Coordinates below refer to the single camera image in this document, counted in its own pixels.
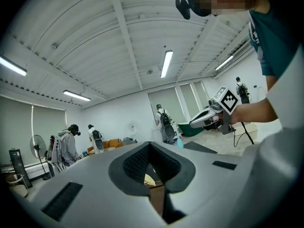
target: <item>roller blind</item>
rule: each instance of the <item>roller blind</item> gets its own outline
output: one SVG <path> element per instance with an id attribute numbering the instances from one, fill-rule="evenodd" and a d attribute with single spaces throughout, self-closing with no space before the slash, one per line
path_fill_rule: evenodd
<path id="1" fill-rule="evenodd" d="M 34 106 L 33 109 L 33 131 L 34 135 L 40 135 L 48 149 L 49 140 L 52 135 L 66 129 L 65 111 Z"/>
<path id="2" fill-rule="evenodd" d="M 205 108 L 209 104 L 208 104 L 208 97 L 203 89 L 203 86 L 201 85 L 200 82 L 194 83 L 194 86 L 196 88 L 196 91 L 199 94 L 200 102 L 201 102 L 202 106 Z"/>
<path id="3" fill-rule="evenodd" d="M 174 87 L 149 93 L 148 95 L 154 115 L 156 114 L 156 105 L 161 104 L 162 108 L 169 112 L 173 121 L 176 123 L 186 121 Z"/>
<path id="4" fill-rule="evenodd" d="M 182 91 L 182 94 L 184 95 L 190 117 L 193 118 L 200 111 L 198 104 L 196 103 L 191 86 L 190 84 L 182 85 L 180 89 Z"/>
<path id="5" fill-rule="evenodd" d="M 10 164 L 10 149 L 20 149 L 23 164 L 36 163 L 29 142 L 32 137 L 29 104 L 0 97 L 0 164 Z"/>

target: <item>electric fan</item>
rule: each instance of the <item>electric fan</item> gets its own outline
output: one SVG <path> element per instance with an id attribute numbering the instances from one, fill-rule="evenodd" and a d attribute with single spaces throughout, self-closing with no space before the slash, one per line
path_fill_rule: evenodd
<path id="1" fill-rule="evenodd" d="M 47 151 L 46 144 L 44 143 L 43 139 L 39 135 L 34 135 L 31 138 L 29 145 L 30 145 L 30 150 L 32 151 L 32 154 L 35 156 L 35 158 L 40 160 L 40 163 L 42 165 L 42 168 L 44 171 L 44 175 L 43 175 L 42 179 L 43 180 L 50 179 L 51 176 L 49 175 L 49 173 L 46 173 L 46 171 L 44 170 L 42 161 L 41 161 L 41 159 L 43 159 L 45 156 L 45 152 Z"/>

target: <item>fan pole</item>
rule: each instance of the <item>fan pole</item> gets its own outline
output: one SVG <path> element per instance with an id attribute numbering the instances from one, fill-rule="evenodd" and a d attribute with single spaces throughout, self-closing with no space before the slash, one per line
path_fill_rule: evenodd
<path id="1" fill-rule="evenodd" d="M 38 152 L 38 157 L 39 157 L 40 163 L 41 163 L 42 168 L 43 168 L 43 171 L 44 171 L 44 175 L 43 175 L 43 177 L 42 177 L 42 180 L 48 180 L 48 179 L 51 178 L 51 176 L 50 176 L 49 173 L 46 173 L 46 170 L 44 169 L 43 164 L 42 164 L 42 161 L 41 161 L 41 158 L 40 158 L 39 151 L 37 151 L 37 152 Z"/>

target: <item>fluorescent light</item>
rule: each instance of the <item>fluorescent light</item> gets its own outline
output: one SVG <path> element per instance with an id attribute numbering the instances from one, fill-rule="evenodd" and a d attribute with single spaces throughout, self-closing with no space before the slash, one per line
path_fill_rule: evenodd
<path id="1" fill-rule="evenodd" d="M 165 60 L 163 61 L 163 65 L 161 69 L 161 78 L 166 77 L 172 55 L 173 55 L 173 51 L 166 51 Z"/>
<path id="2" fill-rule="evenodd" d="M 221 65 L 219 65 L 215 70 L 219 70 L 221 67 L 223 67 L 227 62 L 229 62 L 231 59 L 233 58 L 233 56 L 228 57 L 228 59 L 223 62 Z"/>
<path id="3" fill-rule="evenodd" d="M 15 71 L 16 73 L 19 73 L 23 76 L 27 74 L 27 70 L 18 66 L 16 63 L 13 63 L 11 60 L 7 59 L 4 56 L 0 56 L 0 64 L 2 64 L 5 67 L 8 67 L 9 69 Z"/>
<path id="4" fill-rule="evenodd" d="M 69 95 L 71 97 L 75 97 L 75 98 L 78 98 L 78 99 L 81 99 L 81 100 L 84 100 L 84 101 L 90 101 L 91 100 L 90 98 L 84 97 L 84 96 L 79 95 L 79 94 L 75 94 L 75 93 L 73 93 L 71 91 L 68 91 L 68 90 L 65 90 L 63 93 L 65 95 Z"/>

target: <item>person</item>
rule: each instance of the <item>person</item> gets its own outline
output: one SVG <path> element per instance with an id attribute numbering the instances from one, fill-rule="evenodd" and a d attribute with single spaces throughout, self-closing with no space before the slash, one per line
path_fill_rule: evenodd
<path id="1" fill-rule="evenodd" d="M 89 140 L 90 140 L 90 142 L 92 143 L 92 145 L 93 145 L 93 147 L 94 147 L 95 154 L 103 153 L 104 150 L 103 150 L 102 141 L 101 141 L 101 140 L 99 141 L 99 144 L 102 145 L 102 149 L 99 149 L 99 148 L 97 147 L 96 141 L 95 141 L 95 139 L 94 139 L 93 132 L 96 131 L 95 135 L 98 136 L 98 139 L 101 139 L 101 134 L 100 134 L 100 133 L 94 128 L 94 126 L 91 125 L 91 124 L 89 124 L 88 128 L 89 128 Z"/>
<path id="2" fill-rule="evenodd" d="M 164 143 L 172 142 L 166 134 L 164 122 L 169 121 L 171 123 L 171 118 L 169 112 L 165 109 L 162 109 L 160 104 L 156 105 L 157 113 L 156 113 L 156 125 L 161 129 L 162 141 Z"/>
<path id="3" fill-rule="evenodd" d="M 193 0 L 196 7 L 211 13 L 249 11 L 249 35 L 266 77 L 268 91 L 282 76 L 295 55 L 303 33 L 298 22 L 297 4 L 301 0 Z M 231 123 L 271 122 L 277 119 L 267 98 L 253 104 L 238 105 Z"/>
<path id="4" fill-rule="evenodd" d="M 248 88 L 244 82 L 241 82 L 240 78 L 237 77 L 237 85 L 236 85 L 236 91 L 237 95 L 241 97 L 242 104 L 249 104 L 249 98 L 248 98 Z"/>
<path id="5" fill-rule="evenodd" d="M 67 167 L 73 165 L 76 161 L 81 159 L 76 150 L 76 135 L 80 135 L 79 128 L 76 124 L 72 124 L 68 129 L 58 133 L 58 137 L 61 142 L 60 161 L 62 161 L 63 164 Z"/>

